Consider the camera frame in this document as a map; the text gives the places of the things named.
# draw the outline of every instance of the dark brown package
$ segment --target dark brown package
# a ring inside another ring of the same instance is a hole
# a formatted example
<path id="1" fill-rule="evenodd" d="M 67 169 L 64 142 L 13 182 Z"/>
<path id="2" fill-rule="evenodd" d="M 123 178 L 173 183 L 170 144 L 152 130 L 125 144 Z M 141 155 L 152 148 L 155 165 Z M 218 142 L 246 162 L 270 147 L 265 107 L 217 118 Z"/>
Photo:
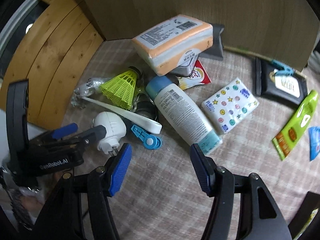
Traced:
<path id="1" fill-rule="evenodd" d="M 274 76 L 280 67 L 256 57 L 256 94 L 297 108 L 308 95 L 307 81 L 294 73 L 292 76 Z"/>

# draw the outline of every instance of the green squeeze tube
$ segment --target green squeeze tube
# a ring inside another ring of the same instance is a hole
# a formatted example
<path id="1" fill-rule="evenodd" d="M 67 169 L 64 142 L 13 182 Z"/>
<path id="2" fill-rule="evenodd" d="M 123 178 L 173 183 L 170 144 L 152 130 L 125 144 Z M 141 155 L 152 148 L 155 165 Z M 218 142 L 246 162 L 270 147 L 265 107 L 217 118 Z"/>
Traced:
<path id="1" fill-rule="evenodd" d="M 292 151 L 308 127 L 315 112 L 318 98 L 319 94 L 315 90 L 311 90 L 309 95 L 300 104 L 298 110 L 291 117 L 290 121 L 281 132 L 273 138 L 272 142 L 281 160 L 284 160 Z"/>

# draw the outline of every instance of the white lotion bottle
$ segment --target white lotion bottle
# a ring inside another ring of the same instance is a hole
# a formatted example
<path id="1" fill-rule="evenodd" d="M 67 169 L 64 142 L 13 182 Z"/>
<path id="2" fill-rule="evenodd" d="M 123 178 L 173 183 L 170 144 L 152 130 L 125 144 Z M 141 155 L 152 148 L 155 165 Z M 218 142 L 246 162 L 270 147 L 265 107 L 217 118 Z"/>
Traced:
<path id="1" fill-rule="evenodd" d="M 146 92 L 189 146 L 196 143 L 209 155 L 222 143 L 196 103 L 166 76 L 154 77 L 146 86 Z"/>

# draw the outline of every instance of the metal bolt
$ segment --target metal bolt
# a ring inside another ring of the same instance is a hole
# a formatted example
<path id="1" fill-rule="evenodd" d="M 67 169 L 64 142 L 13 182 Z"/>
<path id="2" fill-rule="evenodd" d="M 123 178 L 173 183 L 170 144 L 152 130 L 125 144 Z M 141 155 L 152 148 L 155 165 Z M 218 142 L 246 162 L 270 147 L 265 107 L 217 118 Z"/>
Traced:
<path id="1" fill-rule="evenodd" d="M 96 172 L 103 173 L 105 171 L 106 171 L 105 166 L 99 166 L 99 167 L 96 168 Z"/>
<path id="2" fill-rule="evenodd" d="M 259 179 L 259 176 L 257 173 L 251 173 L 250 176 L 254 179 Z"/>
<path id="3" fill-rule="evenodd" d="M 64 179 L 69 179 L 71 177 L 71 174 L 69 172 L 63 174 L 62 176 Z"/>
<path id="4" fill-rule="evenodd" d="M 226 171 L 226 168 L 222 166 L 218 166 L 217 171 L 224 173 Z"/>

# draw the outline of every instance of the tube cap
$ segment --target tube cap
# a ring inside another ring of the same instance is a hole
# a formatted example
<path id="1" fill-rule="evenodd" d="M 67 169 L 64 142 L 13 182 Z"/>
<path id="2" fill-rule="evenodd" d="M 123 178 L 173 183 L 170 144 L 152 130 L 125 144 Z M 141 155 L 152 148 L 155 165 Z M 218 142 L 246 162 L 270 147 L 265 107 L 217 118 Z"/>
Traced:
<path id="1" fill-rule="evenodd" d="M 170 84 L 172 82 L 166 76 L 155 76 L 146 86 L 146 92 L 152 100 L 155 100 L 158 93 Z"/>

